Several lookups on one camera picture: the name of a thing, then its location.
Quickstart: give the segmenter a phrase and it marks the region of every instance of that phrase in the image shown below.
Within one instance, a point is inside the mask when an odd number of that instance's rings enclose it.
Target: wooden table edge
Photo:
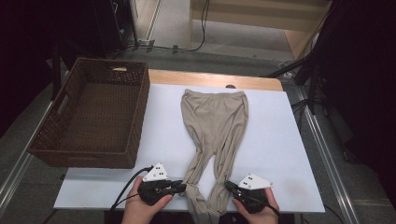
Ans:
[[[268,77],[240,77],[234,75],[179,72],[149,69],[148,75],[152,84],[204,86],[225,88],[233,85],[240,90],[283,91],[281,82]]]

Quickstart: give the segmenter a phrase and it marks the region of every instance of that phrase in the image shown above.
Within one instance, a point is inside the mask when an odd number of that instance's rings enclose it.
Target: basket handle hole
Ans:
[[[126,72],[126,67],[118,67],[118,66],[110,66],[109,69],[116,71],[116,72]]]
[[[236,89],[235,85],[233,85],[233,84],[228,84],[227,86],[225,86],[225,88]]]

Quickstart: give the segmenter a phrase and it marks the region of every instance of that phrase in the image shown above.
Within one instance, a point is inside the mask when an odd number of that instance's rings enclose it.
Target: black controller grip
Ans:
[[[233,194],[233,197],[244,205],[250,214],[260,213],[268,204],[264,189],[240,189],[235,183],[227,181],[225,187]]]
[[[186,185],[182,181],[172,182],[171,180],[158,180],[142,182],[137,190],[140,199],[152,206],[167,194],[174,195],[186,190]]]

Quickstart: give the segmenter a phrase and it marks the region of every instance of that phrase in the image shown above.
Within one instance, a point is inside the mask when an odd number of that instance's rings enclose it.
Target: controller cable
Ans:
[[[125,187],[121,191],[121,193],[120,193],[119,197],[117,198],[117,200],[111,206],[111,208],[110,208],[110,210],[109,210],[109,212],[107,214],[107,218],[106,218],[106,222],[105,223],[107,223],[110,220],[111,214],[114,212],[114,210],[116,209],[116,207],[118,205],[120,205],[121,203],[125,202],[126,200],[128,200],[130,198],[133,198],[133,197],[139,195],[137,193],[137,194],[128,196],[127,198],[125,198],[125,199],[123,199],[123,200],[121,200],[119,202],[119,200],[122,197],[123,193],[125,192],[126,189],[128,189],[128,187],[131,185],[132,181],[134,181],[137,178],[137,176],[140,175],[141,173],[143,173],[145,171],[149,172],[152,168],[154,168],[154,166],[143,168],[143,169],[139,170],[138,172],[136,172],[136,174],[134,174],[134,176],[131,177],[131,179],[128,181],[128,183],[125,185]],[[49,214],[49,216],[46,218],[46,220],[44,220],[43,224],[47,224],[50,221],[50,219],[55,215],[55,213],[58,212],[58,210],[59,209],[53,209],[52,212]]]
[[[121,200],[121,201],[119,202],[119,200],[120,200],[120,198],[122,197],[122,195],[123,195],[123,193],[125,192],[125,190],[128,189],[128,187],[129,187],[129,186],[131,185],[131,183],[137,178],[137,176],[140,175],[141,173],[145,172],[145,171],[149,172],[150,170],[152,170],[152,168],[154,168],[154,166],[150,166],[150,167],[143,168],[143,169],[139,170],[138,172],[136,172],[136,174],[134,174],[134,176],[132,176],[131,179],[129,179],[128,183],[126,183],[125,187],[124,187],[123,190],[121,191],[119,197],[118,197],[117,200],[113,203],[113,205],[111,206],[110,210],[108,211],[108,214],[107,214],[106,222],[105,222],[105,223],[108,223],[108,221],[109,221],[110,218],[111,218],[111,214],[114,212],[114,210],[116,209],[116,207],[117,207],[118,205],[120,205],[120,203],[123,203],[123,202],[126,201],[127,199],[130,199],[130,198],[133,198],[133,197],[139,195],[138,193],[137,193],[137,194],[134,194],[134,195],[129,196],[129,197],[127,197],[127,198],[125,198],[125,199],[123,199],[123,200]]]
[[[244,197],[244,198],[247,198],[247,199],[249,199],[249,200],[251,200],[251,201],[254,201],[255,203],[261,203],[261,204],[263,204],[264,206],[269,207],[271,210],[273,210],[273,212],[275,213],[275,215],[277,215],[277,217],[280,219],[280,212],[277,211],[277,209],[274,208],[271,204],[269,204],[269,203],[264,203],[264,202],[262,202],[262,201],[260,201],[260,200],[257,200],[257,199],[255,199],[255,198],[252,198],[252,197],[250,197],[250,196],[244,195],[243,197]]]

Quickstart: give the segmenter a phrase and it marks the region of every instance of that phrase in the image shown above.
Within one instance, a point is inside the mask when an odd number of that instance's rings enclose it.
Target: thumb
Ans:
[[[163,196],[158,202],[156,202],[153,206],[160,211],[163,209],[171,200],[173,199],[173,196],[168,194]]]

